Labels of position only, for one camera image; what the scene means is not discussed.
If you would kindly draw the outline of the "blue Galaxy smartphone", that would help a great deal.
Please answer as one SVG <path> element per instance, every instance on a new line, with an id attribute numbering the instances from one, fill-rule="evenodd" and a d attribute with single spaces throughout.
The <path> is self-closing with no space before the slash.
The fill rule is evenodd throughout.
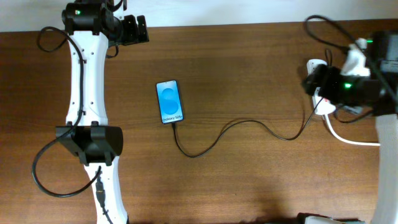
<path id="1" fill-rule="evenodd" d="M 183 108 L 176 80 L 160 82 L 155 85 L 163 124 L 183 121 Z"/>

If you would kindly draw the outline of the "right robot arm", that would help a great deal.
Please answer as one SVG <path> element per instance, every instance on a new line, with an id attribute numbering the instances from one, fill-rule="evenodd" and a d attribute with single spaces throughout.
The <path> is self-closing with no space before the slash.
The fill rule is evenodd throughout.
<path id="1" fill-rule="evenodd" d="M 327 113 L 339 106 L 370 107 L 379 146 L 377 205 L 372 223 L 397 223 L 397 31 L 375 32 L 349 46 L 342 68 L 307 62 L 302 82 L 314 104 L 326 100 Z"/>

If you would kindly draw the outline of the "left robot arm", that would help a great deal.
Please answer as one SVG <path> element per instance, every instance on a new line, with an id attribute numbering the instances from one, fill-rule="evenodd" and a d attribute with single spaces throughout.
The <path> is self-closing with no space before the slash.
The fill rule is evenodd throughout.
<path id="1" fill-rule="evenodd" d="M 61 144 L 76 156 L 92 180 L 97 223 L 128 223 L 119 184 L 123 132 L 110 126 L 104 103 L 104 63 L 110 47 L 148 42 L 144 16 L 128 15 L 127 1 L 75 1 L 62 21 L 72 61 L 66 124 L 56 128 Z M 70 126 L 75 129 L 61 137 Z"/>

